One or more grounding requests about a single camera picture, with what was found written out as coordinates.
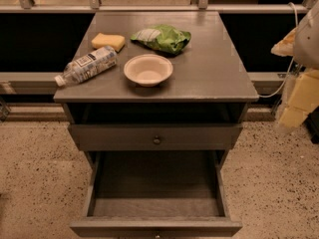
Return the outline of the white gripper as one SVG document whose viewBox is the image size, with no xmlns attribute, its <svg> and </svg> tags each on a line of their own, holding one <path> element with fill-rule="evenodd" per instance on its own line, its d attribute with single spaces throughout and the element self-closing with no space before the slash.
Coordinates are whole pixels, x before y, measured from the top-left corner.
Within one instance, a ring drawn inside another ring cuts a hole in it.
<svg viewBox="0 0 319 239">
<path fill-rule="evenodd" d="M 293 56 L 307 68 L 294 81 L 278 115 L 278 124 L 297 128 L 319 107 L 319 1 L 281 41 L 271 48 L 271 53 Z"/>
</svg>

